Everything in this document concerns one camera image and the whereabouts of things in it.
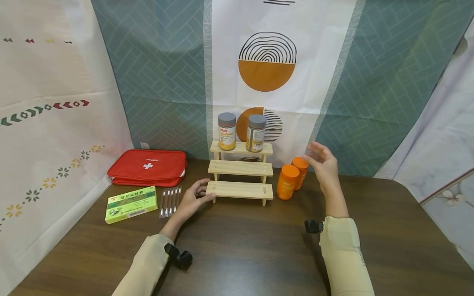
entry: left hand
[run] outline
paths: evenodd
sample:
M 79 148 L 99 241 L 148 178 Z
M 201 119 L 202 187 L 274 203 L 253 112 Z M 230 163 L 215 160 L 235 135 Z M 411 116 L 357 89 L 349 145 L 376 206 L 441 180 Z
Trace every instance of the left hand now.
M 184 223 L 196 213 L 202 204 L 213 200 L 216 197 L 215 193 L 206 195 L 207 183 L 209 181 L 210 179 L 201 179 L 189 187 L 185 191 L 181 203 L 173 216 L 179 218 Z

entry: white fabric panel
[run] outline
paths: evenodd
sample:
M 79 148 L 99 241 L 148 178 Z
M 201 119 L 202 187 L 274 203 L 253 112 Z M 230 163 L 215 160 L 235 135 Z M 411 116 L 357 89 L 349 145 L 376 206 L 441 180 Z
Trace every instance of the white fabric panel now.
M 305 152 L 331 82 L 356 0 L 296 0 L 288 5 L 262 0 L 212 2 L 213 138 L 218 139 L 217 116 L 264 107 L 283 122 L 273 148 L 274 166 L 291 162 Z M 283 34 L 296 47 L 296 63 L 289 80 L 272 91 L 249 87 L 239 72 L 239 55 L 254 34 Z
M 423 208 L 474 269 L 474 175 L 454 184 Z
M 474 24 L 423 113 L 375 178 L 393 179 L 420 202 L 474 167 Z
M 132 143 L 89 0 L 4 1 L 0 36 L 7 295 L 107 188 L 107 169 Z

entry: wooden tiered shelf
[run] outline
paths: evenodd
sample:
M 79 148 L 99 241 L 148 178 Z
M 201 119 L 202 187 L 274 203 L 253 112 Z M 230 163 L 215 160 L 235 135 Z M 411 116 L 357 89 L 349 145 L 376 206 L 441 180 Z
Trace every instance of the wooden tiered shelf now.
M 261 152 L 249 152 L 245 142 L 237 142 L 233 150 L 225 151 L 219 148 L 219 141 L 212 141 L 210 151 L 214 152 L 214 160 L 209 163 L 208 173 L 214 174 L 214 181 L 210 181 L 206 194 L 215 193 L 217 197 L 234 197 L 261 199 L 262 205 L 266 201 L 273 199 L 273 188 L 271 184 L 266 184 L 266 178 L 273 176 L 272 164 L 266 162 L 268 155 L 273 154 L 273 147 L 269 143 L 264 143 Z M 222 153 L 240 153 L 246 155 L 261 155 L 262 162 L 250 161 L 225 161 L 222 160 Z M 245 175 L 260 176 L 262 183 L 224 182 L 219 181 L 219 175 Z

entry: orange bottle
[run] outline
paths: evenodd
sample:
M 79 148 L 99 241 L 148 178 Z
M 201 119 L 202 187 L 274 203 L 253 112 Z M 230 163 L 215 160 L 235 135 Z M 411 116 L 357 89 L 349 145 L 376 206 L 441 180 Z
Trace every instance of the orange bottle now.
M 310 167 L 310 165 L 306 161 L 304 161 L 302 157 L 293 158 L 292 165 L 297 167 L 300 171 L 300 175 L 296 180 L 295 186 L 295 190 L 298 190 L 301 188 L 301 185 L 303 185 L 304 177 L 306 177 L 306 173 L 308 172 L 308 167 Z
M 278 184 L 276 185 L 276 195 L 283 200 L 290 199 L 296 186 L 296 181 L 300 171 L 297 167 L 286 164 L 282 167 Z

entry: teal backdrop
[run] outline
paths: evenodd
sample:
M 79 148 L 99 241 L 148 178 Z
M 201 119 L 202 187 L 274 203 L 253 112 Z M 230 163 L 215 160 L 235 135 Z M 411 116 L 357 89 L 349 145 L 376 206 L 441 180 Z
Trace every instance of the teal backdrop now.
M 203 0 L 92 0 L 136 148 L 209 159 Z
M 316 140 L 372 177 L 411 130 L 474 13 L 471 0 L 367 0 Z
M 474 13 L 470 0 L 366 0 L 316 140 L 373 176 L 422 112 Z M 204 0 L 92 0 L 133 143 L 208 159 Z

